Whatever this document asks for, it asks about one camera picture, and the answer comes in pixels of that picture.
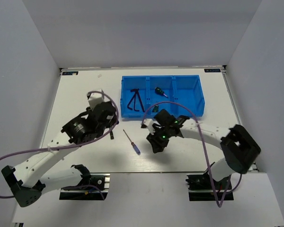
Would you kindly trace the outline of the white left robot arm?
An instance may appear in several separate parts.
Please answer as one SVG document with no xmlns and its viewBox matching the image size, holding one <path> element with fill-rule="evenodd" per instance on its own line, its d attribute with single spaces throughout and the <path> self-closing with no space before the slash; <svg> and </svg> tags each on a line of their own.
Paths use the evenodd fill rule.
<svg viewBox="0 0 284 227">
<path fill-rule="evenodd" d="M 31 156 L 15 167 L 6 166 L 2 175 L 20 207 L 36 202 L 43 194 L 57 189 L 85 189 L 92 187 L 93 177 L 82 164 L 48 174 L 59 161 L 79 149 L 83 144 L 94 142 L 118 122 L 118 111 L 112 101 L 101 102 L 66 123 L 51 140 L 45 151 Z"/>
</svg>

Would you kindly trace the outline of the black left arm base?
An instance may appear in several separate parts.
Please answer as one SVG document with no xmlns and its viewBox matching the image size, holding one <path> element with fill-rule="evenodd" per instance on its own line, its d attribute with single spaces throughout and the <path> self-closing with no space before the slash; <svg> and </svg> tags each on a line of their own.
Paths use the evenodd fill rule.
<svg viewBox="0 0 284 227">
<path fill-rule="evenodd" d="M 108 195 L 110 174 L 91 174 L 89 180 L 79 186 L 60 190 L 61 201 L 104 201 Z"/>
</svg>

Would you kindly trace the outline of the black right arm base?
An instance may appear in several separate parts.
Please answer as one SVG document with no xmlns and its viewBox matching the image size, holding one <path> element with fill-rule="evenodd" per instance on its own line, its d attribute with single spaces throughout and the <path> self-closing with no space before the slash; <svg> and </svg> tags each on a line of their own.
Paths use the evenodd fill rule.
<svg viewBox="0 0 284 227">
<path fill-rule="evenodd" d="M 186 183 L 188 185 L 189 201 L 215 201 L 214 190 L 208 174 L 187 175 Z M 222 199 L 224 192 L 227 192 L 224 201 L 233 201 L 232 184 L 229 178 L 225 177 L 221 181 L 213 181 L 214 188 L 219 201 Z"/>
</svg>

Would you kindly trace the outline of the small brown hex key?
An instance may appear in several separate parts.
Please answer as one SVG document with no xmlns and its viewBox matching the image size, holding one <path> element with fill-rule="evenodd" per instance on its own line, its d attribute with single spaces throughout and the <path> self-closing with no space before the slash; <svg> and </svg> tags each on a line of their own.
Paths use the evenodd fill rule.
<svg viewBox="0 0 284 227">
<path fill-rule="evenodd" d="M 133 92 L 133 96 L 132 96 L 132 98 L 130 99 L 129 103 L 127 104 L 127 108 L 128 108 L 129 110 L 137 111 L 137 110 L 135 109 L 135 102 L 136 102 L 137 91 L 138 91 L 137 89 L 132 89 L 132 90 L 131 90 L 131 92 Z"/>
</svg>

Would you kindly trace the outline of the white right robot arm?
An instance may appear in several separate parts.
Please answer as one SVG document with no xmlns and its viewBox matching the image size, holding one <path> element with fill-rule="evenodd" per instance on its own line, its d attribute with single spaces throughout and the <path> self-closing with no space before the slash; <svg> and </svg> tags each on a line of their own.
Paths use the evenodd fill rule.
<svg viewBox="0 0 284 227">
<path fill-rule="evenodd" d="M 149 130 L 146 139 L 153 153 L 162 152 L 172 137 L 199 140 L 221 149 L 224 157 L 211 164 L 203 177 L 205 185 L 211 189 L 233 173 L 246 174 L 261 152 L 260 146 L 239 124 L 221 128 L 197 123 L 184 115 L 175 117 L 162 109 L 153 120 L 144 119 L 142 126 Z"/>
</svg>

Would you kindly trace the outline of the medium brown hex key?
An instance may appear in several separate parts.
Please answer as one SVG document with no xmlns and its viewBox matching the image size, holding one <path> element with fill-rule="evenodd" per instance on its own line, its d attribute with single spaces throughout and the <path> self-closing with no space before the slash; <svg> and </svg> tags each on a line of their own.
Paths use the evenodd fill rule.
<svg viewBox="0 0 284 227">
<path fill-rule="evenodd" d="M 137 94 L 135 93 L 135 94 L 133 95 L 133 97 L 131 98 L 130 102 L 128 103 L 127 108 L 128 108 L 129 110 L 133 110 L 133 111 L 135 111 L 135 112 L 139 112 L 140 110 L 139 110 L 139 109 L 136 109 L 136 97 L 137 97 Z"/>
</svg>

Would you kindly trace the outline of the red blue handled screwdriver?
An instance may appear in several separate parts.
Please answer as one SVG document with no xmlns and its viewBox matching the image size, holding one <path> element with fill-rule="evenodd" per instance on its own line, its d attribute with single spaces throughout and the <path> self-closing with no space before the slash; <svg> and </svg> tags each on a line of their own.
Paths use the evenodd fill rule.
<svg viewBox="0 0 284 227">
<path fill-rule="evenodd" d="M 126 133 L 126 131 L 125 131 L 124 129 L 123 129 L 123 132 L 125 133 L 126 137 L 127 137 L 128 140 L 130 141 L 131 146 L 132 146 L 132 148 L 134 149 L 135 153 L 136 153 L 137 155 L 140 155 L 141 152 L 140 152 L 140 150 L 138 149 L 138 147 L 136 146 L 136 144 L 131 140 L 131 138 L 128 136 L 128 134 Z"/>
</svg>

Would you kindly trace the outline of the green stubby screwdriver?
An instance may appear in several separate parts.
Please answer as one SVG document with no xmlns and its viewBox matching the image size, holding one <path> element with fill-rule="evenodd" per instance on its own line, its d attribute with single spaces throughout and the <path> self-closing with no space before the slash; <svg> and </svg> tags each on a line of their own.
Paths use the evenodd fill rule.
<svg viewBox="0 0 284 227">
<path fill-rule="evenodd" d="M 164 97 L 168 98 L 168 96 L 165 94 L 165 92 L 159 87 L 155 87 L 155 93 L 157 95 L 164 96 Z"/>
<path fill-rule="evenodd" d="M 159 105 L 154 105 L 153 109 L 152 109 L 153 113 L 158 113 L 159 112 Z"/>
</svg>

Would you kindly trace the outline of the large brown hex key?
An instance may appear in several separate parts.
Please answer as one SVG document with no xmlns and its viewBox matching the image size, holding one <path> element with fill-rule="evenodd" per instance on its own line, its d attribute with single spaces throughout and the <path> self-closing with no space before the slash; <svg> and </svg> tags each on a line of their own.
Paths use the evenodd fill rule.
<svg viewBox="0 0 284 227">
<path fill-rule="evenodd" d="M 140 93 L 139 93 L 139 89 L 138 89 L 138 88 L 136 88 L 136 89 L 138 90 L 138 91 L 137 91 L 138 100 L 139 100 L 139 103 L 140 103 L 142 112 L 144 113 L 144 112 L 145 112 L 145 109 L 144 109 L 144 106 L 143 106 L 143 103 L 142 103 L 142 99 L 141 99 L 141 96 L 140 96 Z"/>
</svg>

